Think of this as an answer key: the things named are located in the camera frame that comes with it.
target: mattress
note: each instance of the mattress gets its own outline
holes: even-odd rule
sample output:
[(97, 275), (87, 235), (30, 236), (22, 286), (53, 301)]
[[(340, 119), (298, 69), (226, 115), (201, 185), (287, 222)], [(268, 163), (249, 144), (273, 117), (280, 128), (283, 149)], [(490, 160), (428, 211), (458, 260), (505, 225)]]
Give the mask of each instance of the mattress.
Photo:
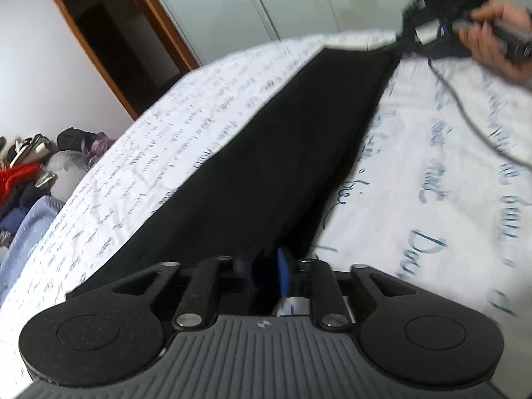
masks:
[[(18, 352), (29, 318), (113, 256), (308, 60), (324, 46), (364, 49), (392, 37), (318, 35), (232, 54), (188, 74), (145, 112), (83, 179), (0, 308), (0, 397), (31, 382)], [(501, 163), (470, 133), (426, 65), (401, 62), (312, 253), (341, 270), (365, 262), (492, 316), (506, 339), (495, 382), (512, 398), (525, 397), (532, 390), (525, 377), (532, 366), (530, 175)], [(493, 124), (498, 107), (501, 129), (492, 138), (523, 156), (532, 151), (526, 90), (472, 61), (436, 66), (480, 125)]]

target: door frame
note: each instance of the door frame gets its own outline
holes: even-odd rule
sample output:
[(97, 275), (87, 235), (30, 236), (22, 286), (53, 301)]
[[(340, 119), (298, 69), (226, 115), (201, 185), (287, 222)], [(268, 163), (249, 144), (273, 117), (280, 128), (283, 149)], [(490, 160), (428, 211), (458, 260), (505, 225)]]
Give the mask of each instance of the door frame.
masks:
[[(198, 68), (198, 62), (193, 57), (192, 53), (187, 48), (185, 42), (177, 31), (176, 27), (172, 23), (172, 20), (162, 7), (159, 0), (136, 0), (139, 3), (140, 8), (144, 15), (146, 16), (148, 22), (154, 29), (155, 33), (161, 40), (163, 46), (166, 48), (170, 58), (174, 61), (175, 65), (181, 73), (187, 73), (191, 70)], [(78, 39), (81, 47), (84, 49), (85, 53), (89, 59), (94, 64), (95, 68), (99, 71), (100, 75), (107, 83), (111, 91), (114, 93), (118, 101), (124, 106), (125, 110), (129, 116), (136, 120), (139, 115), (135, 112), (129, 101), (126, 99), (120, 88), (117, 86), (113, 78), (107, 72), (102, 62), (89, 45), (83, 33), (79, 30), (78, 26), (75, 23), (73, 16), (68, 11), (63, 0), (54, 0), (57, 5), (59, 12), (65, 18), (65, 21)]]

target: cable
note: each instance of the cable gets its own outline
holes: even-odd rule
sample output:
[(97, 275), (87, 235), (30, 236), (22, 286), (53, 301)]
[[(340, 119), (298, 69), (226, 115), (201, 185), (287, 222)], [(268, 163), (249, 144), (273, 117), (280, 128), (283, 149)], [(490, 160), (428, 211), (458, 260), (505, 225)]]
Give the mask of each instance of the cable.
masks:
[(438, 72), (436, 69), (434, 69), (432, 64), (432, 58), (427, 59), (427, 63), (429, 65), (430, 70), (434, 75), (441, 81), (441, 83), (445, 86), (446, 90), (451, 94), (451, 96), (456, 101), (456, 104), (458, 106), (458, 110), (460, 112), (460, 115), (464, 119), (467, 126), (469, 126), (469, 129), (472, 130), (472, 132), (479, 138), (488, 148), (496, 152), (499, 156), (504, 157), (506, 160), (510, 162), (514, 162), (517, 165), (523, 166), (524, 168), (528, 169), (532, 172), (532, 164), (528, 162), (524, 162), (517, 157), (514, 157), (508, 153), (505, 153), (501, 149), (497, 148), (495, 145), (491, 143), (491, 141), (488, 139), (488, 137), (483, 133), (482, 130), (473, 122), (471, 117), (466, 113), (464, 109), (464, 105), (462, 103), (462, 100), (459, 98), (456, 90), (453, 88), (451, 84), (442, 76), (440, 72)]

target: person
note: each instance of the person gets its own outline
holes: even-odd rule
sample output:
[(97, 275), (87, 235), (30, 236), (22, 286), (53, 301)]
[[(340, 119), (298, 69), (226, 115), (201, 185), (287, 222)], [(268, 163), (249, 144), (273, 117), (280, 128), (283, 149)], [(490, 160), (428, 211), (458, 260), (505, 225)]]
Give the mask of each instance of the person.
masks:
[(475, 23), (468, 29), (460, 29), (460, 41), (471, 50), (476, 61), (496, 73), (514, 81), (532, 78), (532, 62), (511, 62), (502, 55), (488, 23), (497, 18), (532, 33), (532, 17), (525, 8), (510, 1), (493, 0), (471, 12)]

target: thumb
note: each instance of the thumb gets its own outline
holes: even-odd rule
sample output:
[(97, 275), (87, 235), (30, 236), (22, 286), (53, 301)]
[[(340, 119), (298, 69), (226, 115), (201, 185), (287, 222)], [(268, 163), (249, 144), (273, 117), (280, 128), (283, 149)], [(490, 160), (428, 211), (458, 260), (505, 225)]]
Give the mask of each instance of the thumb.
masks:
[(486, 21), (495, 18), (502, 18), (504, 14), (505, 2), (503, 0), (493, 0), (479, 9), (471, 12), (473, 21)]

